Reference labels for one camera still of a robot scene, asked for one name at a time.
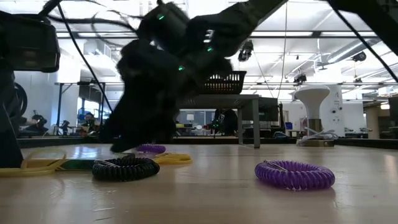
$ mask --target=wire basket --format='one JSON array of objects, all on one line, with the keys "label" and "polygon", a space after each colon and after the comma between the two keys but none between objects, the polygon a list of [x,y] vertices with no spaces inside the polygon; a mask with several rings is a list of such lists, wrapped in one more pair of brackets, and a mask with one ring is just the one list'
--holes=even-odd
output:
[{"label": "wire basket", "polygon": [[200,94],[240,94],[247,71],[232,71],[225,78],[213,75],[204,84]]}]

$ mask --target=gray table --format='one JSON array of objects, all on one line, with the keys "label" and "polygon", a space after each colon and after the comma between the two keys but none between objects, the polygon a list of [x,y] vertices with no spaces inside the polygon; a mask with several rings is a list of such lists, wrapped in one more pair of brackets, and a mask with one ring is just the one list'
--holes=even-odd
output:
[{"label": "gray table", "polygon": [[260,148],[259,95],[199,95],[187,100],[181,109],[237,109],[238,139],[243,144],[242,120],[253,121],[254,148]]}]

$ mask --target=purple coiled wristband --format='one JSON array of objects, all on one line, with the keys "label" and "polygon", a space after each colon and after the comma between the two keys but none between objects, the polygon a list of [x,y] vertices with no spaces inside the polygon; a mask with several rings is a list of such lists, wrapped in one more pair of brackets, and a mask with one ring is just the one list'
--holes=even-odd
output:
[{"label": "purple coiled wristband", "polygon": [[153,144],[143,144],[136,149],[139,152],[154,152],[154,153],[163,153],[166,151],[166,147],[164,146],[156,146]]},{"label": "purple coiled wristband", "polygon": [[335,175],[330,169],[301,162],[262,162],[256,166],[255,173],[265,183],[287,190],[327,189],[335,183]]}]

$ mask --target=ceiling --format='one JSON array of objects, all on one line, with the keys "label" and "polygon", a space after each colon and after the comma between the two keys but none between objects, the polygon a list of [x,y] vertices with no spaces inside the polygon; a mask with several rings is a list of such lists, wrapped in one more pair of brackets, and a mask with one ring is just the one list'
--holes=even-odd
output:
[{"label": "ceiling", "polygon": [[[36,13],[41,10],[44,2],[0,0],[0,9],[12,13]],[[110,9],[130,15],[144,15],[155,6],[155,0],[107,0],[97,2],[108,6]],[[174,2],[190,17],[211,12],[216,13],[234,3],[227,0],[201,0],[199,5],[198,0],[178,0]],[[213,7],[203,7],[206,4],[211,4]],[[71,18],[92,17],[97,12],[102,11],[98,16],[105,19],[119,19],[114,14],[104,12],[106,8],[90,2],[63,1],[62,7],[66,12],[66,16]],[[345,12],[343,15],[358,31],[374,35],[371,32],[372,30],[357,15]],[[63,24],[53,24],[61,37],[61,33],[65,32],[65,26]],[[74,31],[79,32],[82,38],[93,36],[93,30],[89,25],[74,24],[72,28]],[[97,25],[96,28],[102,32],[102,35],[114,32],[113,35],[118,36],[118,38],[109,37],[106,39],[115,43],[109,46],[112,49],[112,54],[115,56],[114,58],[118,57],[121,46],[126,45],[132,40],[132,34],[123,28],[112,25]],[[317,39],[308,38],[313,31],[323,31],[322,34],[324,36]],[[339,35],[346,38],[335,38]],[[319,82],[321,75],[318,71],[318,66],[314,66],[316,62],[320,62],[321,58],[322,62],[325,62],[324,58],[327,58],[328,55],[358,41],[352,38],[352,36],[353,34],[348,27],[343,24],[327,3],[323,1],[291,0],[267,18],[253,33],[254,53],[247,62],[239,62],[237,55],[230,59],[235,70],[248,71],[244,79],[243,93],[256,92],[264,96],[277,95],[277,92],[279,92],[279,83],[281,81],[284,83],[292,82],[294,76],[298,75],[298,72],[306,74],[307,82]],[[373,49],[381,55],[388,65],[394,65],[392,69],[398,72],[398,67],[395,67],[395,64],[398,63],[398,58],[384,43],[378,42],[373,45]],[[342,60],[326,66],[330,71],[337,71],[337,73],[341,71],[342,77],[334,75],[333,72],[325,73],[323,76],[327,77],[328,82],[332,82],[333,80],[335,82],[353,82],[355,75],[361,77],[363,82],[375,83],[388,80],[390,76],[384,71],[377,59],[368,50],[364,50],[364,53],[367,55],[367,59],[363,62],[354,63],[352,60]],[[99,79],[105,82],[110,81],[109,75],[104,74],[115,72],[114,68],[107,69],[104,68],[103,63],[101,66],[101,63],[96,63],[94,62],[95,60],[92,61],[92,66],[95,68]],[[87,69],[82,71],[82,76],[90,77]],[[269,82],[269,86],[255,85],[256,82],[264,82],[264,80]],[[356,93],[373,92],[379,87],[373,85],[367,88],[360,88],[356,90]],[[343,88],[352,90],[357,87],[351,85],[344,86]],[[122,89],[123,86],[115,85],[108,87],[109,91],[121,91]],[[282,89],[280,91],[282,98],[291,97],[289,93],[295,87],[292,85],[282,85],[280,89]]]}]

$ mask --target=black coiled wristband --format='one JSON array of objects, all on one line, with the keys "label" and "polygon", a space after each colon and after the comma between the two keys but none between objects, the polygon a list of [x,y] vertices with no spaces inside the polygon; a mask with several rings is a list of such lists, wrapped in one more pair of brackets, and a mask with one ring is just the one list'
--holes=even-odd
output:
[{"label": "black coiled wristband", "polygon": [[159,165],[148,158],[126,156],[121,159],[108,159],[105,162],[115,166],[95,163],[93,175],[96,180],[121,182],[140,180],[156,175],[160,170]]}]

